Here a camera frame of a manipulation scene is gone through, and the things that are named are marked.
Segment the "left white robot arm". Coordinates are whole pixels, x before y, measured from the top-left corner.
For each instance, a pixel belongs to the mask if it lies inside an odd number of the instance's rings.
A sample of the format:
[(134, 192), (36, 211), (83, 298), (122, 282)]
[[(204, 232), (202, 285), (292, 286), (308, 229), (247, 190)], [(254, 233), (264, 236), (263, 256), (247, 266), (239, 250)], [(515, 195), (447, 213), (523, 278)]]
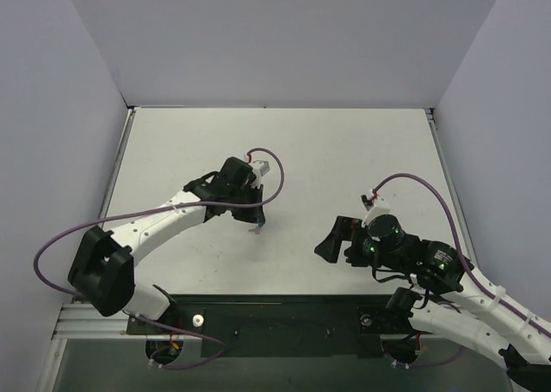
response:
[(69, 283), (105, 317), (121, 310), (138, 313), (156, 332), (169, 332), (176, 325), (176, 310), (160, 289), (137, 282), (135, 266), (179, 233), (226, 211), (237, 221), (264, 222), (258, 204), (268, 172), (266, 161), (246, 163), (230, 157), (219, 171), (186, 184), (156, 214), (110, 230), (92, 227), (77, 249)]

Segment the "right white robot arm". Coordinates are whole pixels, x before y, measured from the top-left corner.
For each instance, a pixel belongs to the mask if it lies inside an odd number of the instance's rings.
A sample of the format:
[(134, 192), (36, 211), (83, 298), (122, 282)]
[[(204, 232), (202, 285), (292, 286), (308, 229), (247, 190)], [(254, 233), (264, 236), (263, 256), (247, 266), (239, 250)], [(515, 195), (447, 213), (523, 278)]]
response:
[(339, 216), (315, 253), (353, 267), (390, 270), (398, 288), (384, 311), (395, 331), (436, 334), (492, 360), (528, 391), (550, 389), (550, 323), (508, 296), (467, 258), (440, 241), (406, 233), (393, 215), (371, 222)]

